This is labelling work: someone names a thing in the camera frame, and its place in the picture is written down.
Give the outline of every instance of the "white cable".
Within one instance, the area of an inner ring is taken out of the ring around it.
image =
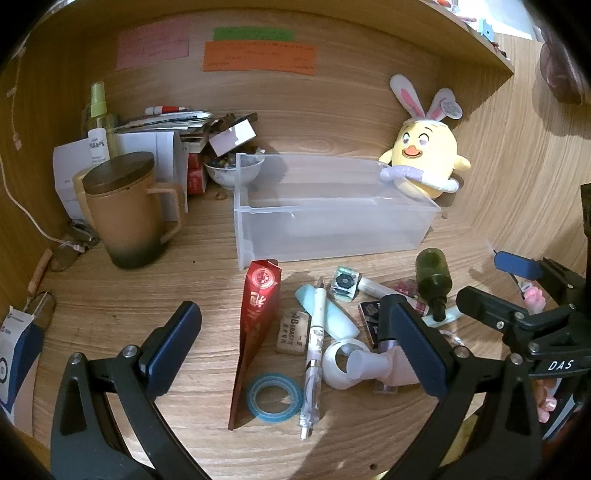
[[[15,78],[15,82],[14,82],[14,88],[12,89],[12,105],[11,105],[11,109],[10,109],[10,121],[11,121],[11,126],[12,126],[12,140],[14,142],[14,146],[16,147],[17,151],[19,151],[21,149],[21,141],[18,138],[18,134],[16,132],[16,129],[14,127],[14,99],[17,95],[17,86],[18,86],[18,76],[20,74],[21,71],[21,59],[23,54],[25,53],[25,48],[21,47],[19,53],[18,53],[18,64],[17,64],[17,75]],[[85,248],[82,245],[78,245],[74,242],[64,242],[63,240],[60,240],[58,238],[55,238],[51,235],[47,235],[43,229],[39,226],[39,224],[37,223],[37,221],[33,218],[33,215],[31,215],[29,213],[29,211],[23,207],[20,203],[18,203],[18,201],[16,200],[15,197],[12,196],[12,194],[10,193],[10,190],[8,190],[8,183],[6,181],[6,173],[4,172],[4,162],[2,161],[2,156],[0,155],[0,170],[2,170],[2,182],[4,184],[4,189],[6,190],[6,194],[8,195],[8,198],[17,206],[19,207],[26,216],[29,217],[29,220],[33,223],[33,225],[35,225],[35,228],[37,228],[37,230],[39,230],[39,233],[42,234],[45,238],[47,238],[48,240],[51,240],[52,242],[57,242],[60,245],[69,245],[70,247],[72,247],[74,250],[76,250],[77,252],[80,253],[84,253]]]

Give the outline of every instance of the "clear plastic box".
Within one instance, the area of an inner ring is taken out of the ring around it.
[[[253,260],[347,257],[417,248],[440,208],[410,182],[379,179],[377,161],[265,155],[242,184],[236,156],[234,228],[239,268]]]

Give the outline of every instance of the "plush toy beak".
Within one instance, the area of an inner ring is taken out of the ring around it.
[[[403,148],[402,154],[407,158],[418,158],[423,154],[423,152],[414,145],[411,145],[408,148]]]

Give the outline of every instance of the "card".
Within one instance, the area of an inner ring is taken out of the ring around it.
[[[142,25],[119,34],[116,70],[189,56],[187,16]]]
[[[221,40],[205,44],[204,72],[275,70],[314,75],[316,47],[292,41]]]

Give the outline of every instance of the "light blue object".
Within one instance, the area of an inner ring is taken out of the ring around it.
[[[313,285],[303,285],[297,289],[295,297],[310,315],[314,313],[314,292]],[[326,300],[326,320],[324,329],[335,340],[344,340],[346,338],[356,338],[359,329],[334,303]]]
[[[279,387],[285,390],[290,396],[290,406],[279,413],[269,413],[264,411],[256,403],[256,396],[259,392],[268,387]],[[304,394],[300,387],[291,378],[281,374],[265,374],[256,377],[254,382],[250,384],[246,392],[246,405],[248,410],[258,419],[267,423],[281,423],[289,420],[295,415],[304,401]]]
[[[489,41],[495,41],[495,32],[492,26],[486,23],[485,18],[481,18],[478,21],[478,33],[486,37]]]

